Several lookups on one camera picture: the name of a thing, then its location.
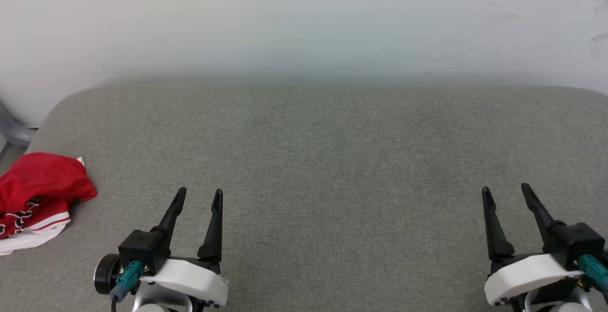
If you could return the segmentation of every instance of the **red cloth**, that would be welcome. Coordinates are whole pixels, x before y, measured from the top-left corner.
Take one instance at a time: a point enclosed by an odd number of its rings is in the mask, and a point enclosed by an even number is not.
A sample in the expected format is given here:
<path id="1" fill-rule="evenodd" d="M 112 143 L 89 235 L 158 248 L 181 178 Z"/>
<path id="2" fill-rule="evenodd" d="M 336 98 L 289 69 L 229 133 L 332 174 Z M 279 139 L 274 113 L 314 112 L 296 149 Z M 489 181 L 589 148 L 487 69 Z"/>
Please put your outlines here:
<path id="1" fill-rule="evenodd" d="M 75 199 L 97 196 L 80 161 L 36 152 L 19 158 L 0 178 L 0 239 L 30 226 L 65 223 Z"/>

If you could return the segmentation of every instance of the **black cable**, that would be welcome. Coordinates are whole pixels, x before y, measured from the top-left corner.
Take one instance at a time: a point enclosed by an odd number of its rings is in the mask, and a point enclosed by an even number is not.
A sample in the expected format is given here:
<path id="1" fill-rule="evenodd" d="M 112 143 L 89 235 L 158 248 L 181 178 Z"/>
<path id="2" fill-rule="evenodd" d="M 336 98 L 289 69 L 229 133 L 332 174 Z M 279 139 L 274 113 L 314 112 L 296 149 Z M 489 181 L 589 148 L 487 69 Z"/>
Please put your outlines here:
<path id="1" fill-rule="evenodd" d="M 118 297 L 115 296 L 112 298 L 112 312 L 116 312 L 116 303 L 118 302 Z"/>

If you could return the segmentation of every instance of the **scuff mark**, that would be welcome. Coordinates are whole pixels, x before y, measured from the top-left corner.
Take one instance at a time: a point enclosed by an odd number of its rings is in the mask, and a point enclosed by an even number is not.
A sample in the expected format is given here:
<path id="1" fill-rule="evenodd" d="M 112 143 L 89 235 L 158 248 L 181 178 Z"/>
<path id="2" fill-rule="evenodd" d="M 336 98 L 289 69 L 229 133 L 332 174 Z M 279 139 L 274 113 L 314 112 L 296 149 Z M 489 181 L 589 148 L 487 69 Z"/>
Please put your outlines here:
<path id="1" fill-rule="evenodd" d="M 608 31 L 600 33 L 589 40 L 591 57 L 599 57 L 608 50 Z"/>
<path id="2" fill-rule="evenodd" d="M 608 0 L 593 0 L 595 2 L 595 16 L 608 19 Z"/>

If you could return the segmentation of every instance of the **floor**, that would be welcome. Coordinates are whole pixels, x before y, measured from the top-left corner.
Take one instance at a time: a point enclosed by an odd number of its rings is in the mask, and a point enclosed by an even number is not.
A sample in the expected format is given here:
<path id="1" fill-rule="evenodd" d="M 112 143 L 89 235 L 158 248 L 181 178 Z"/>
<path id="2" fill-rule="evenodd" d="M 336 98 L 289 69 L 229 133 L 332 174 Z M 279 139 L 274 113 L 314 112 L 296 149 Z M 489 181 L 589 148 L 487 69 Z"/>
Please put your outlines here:
<path id="1" fill-rule="evenodd" d="M 19 157 L 21 157 L 28 146 L 13 146 L 4 142 L 4 149 L 2 150 L 2 154 L 0 155 L 0 176 L 6 173 L 10 167 L 13 165 Z"/>

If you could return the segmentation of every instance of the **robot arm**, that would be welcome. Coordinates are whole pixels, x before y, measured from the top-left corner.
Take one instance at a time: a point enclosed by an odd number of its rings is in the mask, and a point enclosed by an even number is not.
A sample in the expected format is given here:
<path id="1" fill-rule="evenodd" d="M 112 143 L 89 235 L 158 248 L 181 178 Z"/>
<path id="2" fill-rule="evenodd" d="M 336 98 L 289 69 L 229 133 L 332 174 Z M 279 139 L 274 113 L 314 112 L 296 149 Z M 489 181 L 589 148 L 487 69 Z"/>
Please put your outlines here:
<path id="1" fill-rule="evenodd" d="M 514 312 L 531 312 L 532 305 L 558 302 L 551 312 L 590 312 L 586 292 L 608 288 L 604 238 L 585 223 L 568 226 L 554 220 L 528 184 L 522 184 L 522 191 L 543 239 L 542 252 L 535 254 L 514 255 L 515 249 L 496 216 L 494 198 L 488 187 L 482 189 L 492 262 L 484 286 L 488 303 L 511 305 Z"/>
<path id="2" fill-rule="evenodd" d="M 211 221 L 198 258 L 171 256 L 170 243 L 177 217 L 184 206 L 186 189 L 178 190 L 158 226 L 149 232 L 134 230 L 95 269 L 95 289 L 111 297 L 112 309 L 126 294 L 135 295 L 133 312 L 169 311 L 185 306 L 188 312 L 226 305 L 228 281 L 221 276 L 223 194 L 215 193 Z"/>

